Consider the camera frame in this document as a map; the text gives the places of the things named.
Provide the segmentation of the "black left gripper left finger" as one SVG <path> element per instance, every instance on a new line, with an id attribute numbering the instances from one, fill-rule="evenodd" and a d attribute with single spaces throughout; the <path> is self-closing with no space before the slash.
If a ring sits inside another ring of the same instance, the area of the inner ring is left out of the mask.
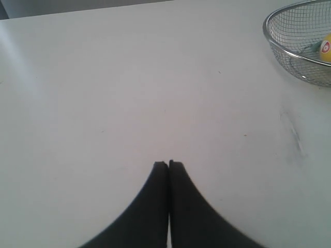
<path id="1" fill-rule="evenodd" d="M 156 162 L 125 211 L 82 247 L 167 247 L 169 168 Z"/>

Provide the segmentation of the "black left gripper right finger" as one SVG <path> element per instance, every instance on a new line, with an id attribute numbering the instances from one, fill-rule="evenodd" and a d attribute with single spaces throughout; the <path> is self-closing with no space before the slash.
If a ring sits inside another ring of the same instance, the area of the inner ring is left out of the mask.
<path id="1" fill-rule="evenodd" d="M 227 222 L 201 195 L 183 163 L 169 163 L 172 247 L 262 247 Z"/>

